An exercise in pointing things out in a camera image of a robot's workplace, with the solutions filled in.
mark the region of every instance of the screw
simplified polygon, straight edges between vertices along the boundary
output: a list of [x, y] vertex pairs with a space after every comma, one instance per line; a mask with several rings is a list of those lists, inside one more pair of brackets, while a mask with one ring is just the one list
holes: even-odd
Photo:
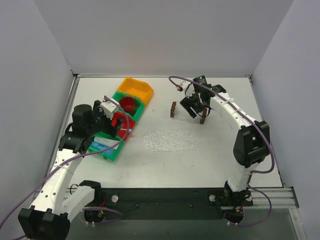
[[113, 195], [113, 196], [111, 197], [111, 201], [112, 201], [113, 203], [118, 202], [118, 199], [119, 199], [119, 197], [118, 197], [117, 195]]
[[215, 202], [216, 201], [216, 196], [215, 195], [210, 195], [209, 196], [209, 201], [210, 202]]

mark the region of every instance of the blue object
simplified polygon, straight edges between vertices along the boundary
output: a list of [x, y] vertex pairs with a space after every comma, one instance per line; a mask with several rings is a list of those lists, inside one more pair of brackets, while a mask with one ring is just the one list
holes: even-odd
[[[93, 147], [99, 151], [108, 148], [108, 146], [102, 145], [102, 144], [94, 142], [94, 141], [91, 143], [91, 147]], [[114, 153], [115, 150], [116, 149], [112, 148], [108, 151], [104, 151], [103, 153], [110, 157]]]

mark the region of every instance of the orange bin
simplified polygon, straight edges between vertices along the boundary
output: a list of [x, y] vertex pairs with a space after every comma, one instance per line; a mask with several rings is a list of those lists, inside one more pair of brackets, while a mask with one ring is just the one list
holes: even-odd
[[117, 91], [140, 99], [145, 106], [154, 93], [154, 90], [148, 83], [128, 76], [123, 80]]

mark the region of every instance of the wall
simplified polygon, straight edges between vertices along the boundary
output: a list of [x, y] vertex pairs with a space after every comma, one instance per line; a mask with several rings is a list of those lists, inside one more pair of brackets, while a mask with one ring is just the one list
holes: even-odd
[[[0, 0], [0, 6], [2, 220], [47, 172], [73, 75], [32, 0]], [[0, 239], [21, 235], [18, 212]]]
[[320, 1], [295, 0], [253, 73], [281, 176], [294, 186], [308, 239], [320, 235]]
[[252, 74], [293, 0], [35, 0], [74, 73]]

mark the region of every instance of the gray floor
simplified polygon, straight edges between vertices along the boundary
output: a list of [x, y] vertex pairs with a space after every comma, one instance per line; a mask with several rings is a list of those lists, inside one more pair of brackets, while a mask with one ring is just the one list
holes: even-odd
[[[245, 211], [243, 223], [263, 219], [268, 210]], [[227, 226], [224, 220], [122, 220], [107, 225], [85, 226], [78, 217], [67, 240], [297, 240], [287, 209], [272, 210], [271, 217], [253, 227]]]

